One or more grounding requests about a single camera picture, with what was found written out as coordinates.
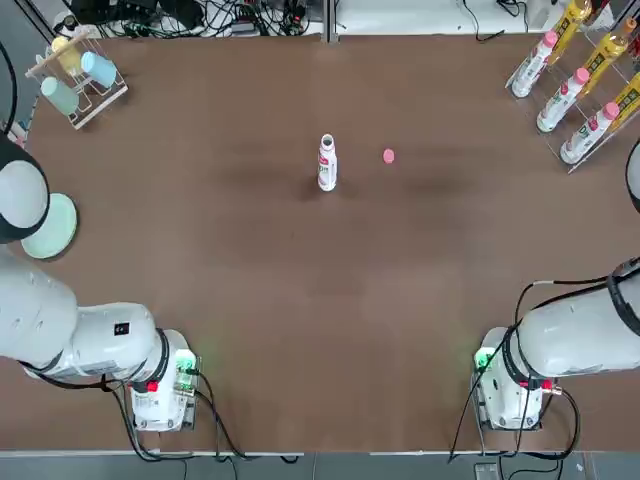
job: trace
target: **robotic arm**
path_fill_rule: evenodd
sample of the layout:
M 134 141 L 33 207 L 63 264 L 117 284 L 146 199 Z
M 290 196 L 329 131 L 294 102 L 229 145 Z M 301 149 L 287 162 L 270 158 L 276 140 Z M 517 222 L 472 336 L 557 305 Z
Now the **robotic arm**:
M 146 307 L 78 307 L 74 293 L 6 244 L 34 235 L 49 213 L 37 162 L 0 137 L 0 355 L 33 377 L 110 375 L 129 383 L 140 430 L 180 430 L 194 393 L 196 358 L 184 337 L 156 329 Z
M 551 379 L 640 366 L 638 266 L 633 259 L 606 281 L 544 302 L 518 326 L 487 333 L 475 356 L 478 367 L 493 356 L 478 384 L 481 425 L 536 428 Z

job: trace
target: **bottle rack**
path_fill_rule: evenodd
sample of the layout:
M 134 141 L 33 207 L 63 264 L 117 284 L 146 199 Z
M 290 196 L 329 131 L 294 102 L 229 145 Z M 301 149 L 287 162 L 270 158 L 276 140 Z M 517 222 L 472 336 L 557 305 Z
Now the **bottle rack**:
M 576 47 L 575 44 L 580 39 L 573 39 L 564 55 L 560 57 L 554 65 L 546 67 L 545 71 L 542 73 L 536 84 L 531 89 L 531 93 L 527 97 L 517 98 L 511 93 L 509 86 L 513 76 L 506 84 L 509 95 L 515 99 L 515 102 L 524 111 L 525 116 L 531 120 L 532 128 L 536 130 L 538 135 L 543 139 L 547 147 L 549 147 L 557 161 L 562 165 L 567 173 L 573 173 L 578 167 L 591 159 L 601 147 L 611 141 L 625 127 L 633 122 L 636 115 L 640 112 L 640 109 L 633 112 L 633 114 L 631 114 L 629 118 L 627 118 L 627 120 L 613 133 L 605 132 L 605 134 L 577 163 L 567 164 L 560 158 L 560 147 L 562 144 L 569 140 L 571 135 L 573 135 L 573 133 L 578 130 L 589 117 L 600 110 L 604 104 L 614 101 L 618 93 L 629 83 L 635 74 L 629 55 L 624 53 L 608 68 L 609 71 L 603 74 L 603 77 L 593 87 L 589 95 L 579 99 L 569 109 L 565 117 L 558 122 L 558 125 L 554 130 L 549 133 L 543 133 L 539 131 L 536 126 L 536 117 L 540 110 L 542 110 L 549 99 L 554 95 L 558 87 L 560 87 L 560 84 L 573 75 L 573 72 L 575 72 L 577 68 L 582 66 L 592 51 L 590 49 L 593 49 L 600 39 L 607 33 L 609 32 L 584 32 L 584 37 L 589 42 L 589 48 L 579 55 L 575 55 L 574 49 Z

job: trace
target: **white bottle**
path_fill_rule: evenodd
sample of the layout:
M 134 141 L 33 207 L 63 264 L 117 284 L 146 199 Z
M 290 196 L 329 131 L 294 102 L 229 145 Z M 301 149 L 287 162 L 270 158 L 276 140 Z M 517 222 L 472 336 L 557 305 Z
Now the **white bottle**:
M 615 102 L 607 103 L 602 110 L 584 122 L 580 130 L 562 144 L 560 147 L 562 160 L 570 165 L 578 163 L 593 144 L 602 137 L 619 113 L 620 108 Z
M 536 123 L 542 132 L 550 132 L 562 120 L 567 111 L 576 102 L 576 97 L 585 83 L 589 80 L 589 72 L 580 67 L 568 79 L 562 82 L 558 91 L 549 99 L 538 114 Z
M 533 47 L 529 56 L 522 62 L 511 82 L 511 91 L 516 97 L 523 98 L 529 95 L 531 87 L 542 73 L 557 41 L 558 34 L 555 31 L 545 33 L 542 40 Z
M 333 137 L 323 135 L 318 151 L 318 186 L 325 192 L 336 188 L 338 180 L 338 158 Z

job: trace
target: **brown table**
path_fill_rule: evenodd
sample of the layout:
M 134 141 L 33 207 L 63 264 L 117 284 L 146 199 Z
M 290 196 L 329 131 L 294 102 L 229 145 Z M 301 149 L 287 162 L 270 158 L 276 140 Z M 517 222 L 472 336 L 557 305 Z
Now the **brown table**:
M 30 149 L 81 215 L 73 248 L 42 266 L 81 304 L 144 303 L 181 330 L 246 450 L 447 450 L 471 355 L 520 289 L 638 253 L 634 133 L 567 176 L 503 88 L 533 41 L 109 42 L 122 101 L 81 132 L 36 112 Z M 315 184 L 326 132 L 340 158 L 329 194 Z M 0 369 L 1 448 L 128 448 L 108 396 Z M 581 449 L 640 448 L 639 380 L 562 382 Z M 212 450 L 207 413 L 163 449 Z M 555 402 L 523 448 L 562 449 L 570 418 Z M 472 412 L 459 447 L 479 447 Z

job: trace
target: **pink object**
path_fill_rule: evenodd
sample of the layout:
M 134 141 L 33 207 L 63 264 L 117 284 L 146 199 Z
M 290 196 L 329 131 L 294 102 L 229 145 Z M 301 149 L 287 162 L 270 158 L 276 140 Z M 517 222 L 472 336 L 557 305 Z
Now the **pink object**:
M 586 68 L 580 67 L 573 75 L 573 79 L 578 85 L 584 85 L 589 81 L 589 71 Z
M 602 109 L 602 113 L 607 120 L 615 120 L 620 113 L 620 108 L 616 102 L 609 102 Z
M 393 161 L 396 159 L 396 154 L 393 150 L 391 150 L 390 148 L 387 148 L 382 154 L 382 159 L 384 160 L 384 163 L 389 165 L 390 163 L 393 163 Z
M 558 34 L 556 32 L 554 32 L 553 30 L 550 30 L 550 31 L 548 31 L 547 33 L 544 34 L 544 37 L 542 38 L 542 41 L 544 42 L 544 44 L 547 47 L 551 48 L 558 41 Z

